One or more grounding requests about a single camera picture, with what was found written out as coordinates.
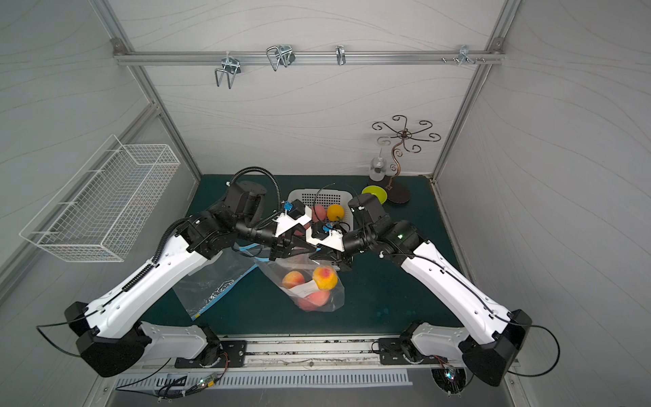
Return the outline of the orange yellow peach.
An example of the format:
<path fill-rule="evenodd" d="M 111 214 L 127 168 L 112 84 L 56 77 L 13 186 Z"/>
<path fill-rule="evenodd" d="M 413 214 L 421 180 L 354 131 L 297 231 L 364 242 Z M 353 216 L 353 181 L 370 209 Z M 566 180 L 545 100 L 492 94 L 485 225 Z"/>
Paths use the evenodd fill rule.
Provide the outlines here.
<path fill-rule="evenodd" d="M 317 266 L 312 275 L 320 291 L 330 291 L 337 286 L 339 282 L 337 272 L 330 266 Z"/>

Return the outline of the orange red peach front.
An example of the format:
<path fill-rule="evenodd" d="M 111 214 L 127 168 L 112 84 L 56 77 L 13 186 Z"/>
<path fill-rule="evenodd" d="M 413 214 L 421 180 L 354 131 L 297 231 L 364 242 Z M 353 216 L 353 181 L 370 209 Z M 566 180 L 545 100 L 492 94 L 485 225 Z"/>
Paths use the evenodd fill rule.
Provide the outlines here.
<path fill-rule="evenodd" d="M 305 277 L 300 271 L 288 272 L 281 281 L 283 288 L 286 289 L 292 289 L 305 283 Z"/>

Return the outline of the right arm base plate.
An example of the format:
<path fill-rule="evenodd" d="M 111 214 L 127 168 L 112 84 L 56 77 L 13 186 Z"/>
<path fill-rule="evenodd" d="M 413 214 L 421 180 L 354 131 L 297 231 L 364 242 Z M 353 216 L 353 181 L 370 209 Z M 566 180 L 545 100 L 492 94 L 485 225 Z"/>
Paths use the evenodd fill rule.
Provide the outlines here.
<path fill-rule="evenodd" d="M 447 358 L 437 355 L 424 355 L 408 339 L 381 337 L 371 344 L 371 351 L 378 354 L 383 366 L 397 365 L 436 365 L 445 366 Z"/>

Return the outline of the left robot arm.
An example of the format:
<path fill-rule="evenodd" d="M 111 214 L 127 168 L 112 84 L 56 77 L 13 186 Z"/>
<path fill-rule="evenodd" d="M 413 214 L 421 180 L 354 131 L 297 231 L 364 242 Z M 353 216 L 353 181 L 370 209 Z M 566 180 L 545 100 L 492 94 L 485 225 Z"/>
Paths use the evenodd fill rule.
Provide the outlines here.
<path fill-rule="evenodd" d="M 185 276 L 213 264 L 239 239 L 287 257 L 306 247 L 296 230 L 312 220 L 299 200 L 283 203 L 269 223 L 261 220 L 266 189 L 250 181 L 232 182 L 224 198 L 208 210 L 175 221 L 164 232 L 151 259 L 114 289 L 64 312 L 77 335 L 76 347 L 101 377 L 117 376 L 140 361 L 178 358 L 195 366 L 218 363 L 220 339 L 208 327 L 156 326 L 142 315 Z"/>

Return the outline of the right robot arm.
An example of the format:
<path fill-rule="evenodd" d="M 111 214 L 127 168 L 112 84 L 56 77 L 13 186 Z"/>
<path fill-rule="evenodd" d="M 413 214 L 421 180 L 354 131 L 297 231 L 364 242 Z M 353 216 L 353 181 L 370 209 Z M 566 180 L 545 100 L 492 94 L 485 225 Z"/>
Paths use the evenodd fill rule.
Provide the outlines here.
<path fill-rule="evenodd" d="M 522 350 L 532 318 L 489 298 L 414 224 L 392 220 L 376 196 L 364 193 L 351 199 L 349 208 L 358 222 L 354 230 L 340 233 L 328 220 L 312 221 L 307 242 L 338 263 L 372 252 L 413 276 L 453 312 L 465 331 L 454 338 L 422 322 L 407 333 L 411 346 L 421 356 L 459 357 L 478 379 L 498 386 Z"/>

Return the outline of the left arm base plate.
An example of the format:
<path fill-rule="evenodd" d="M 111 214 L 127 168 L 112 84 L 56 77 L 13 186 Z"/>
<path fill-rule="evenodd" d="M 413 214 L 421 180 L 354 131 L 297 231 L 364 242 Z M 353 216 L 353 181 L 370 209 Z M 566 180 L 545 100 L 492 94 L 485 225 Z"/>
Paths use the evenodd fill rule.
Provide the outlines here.
<path fill-rule="evenodd" d="M 194 359 L 177 358 L 176 369 L 213 369 L 243 367 L 248 343 L 245 340 L 226 340 L 209 343 Z"/>

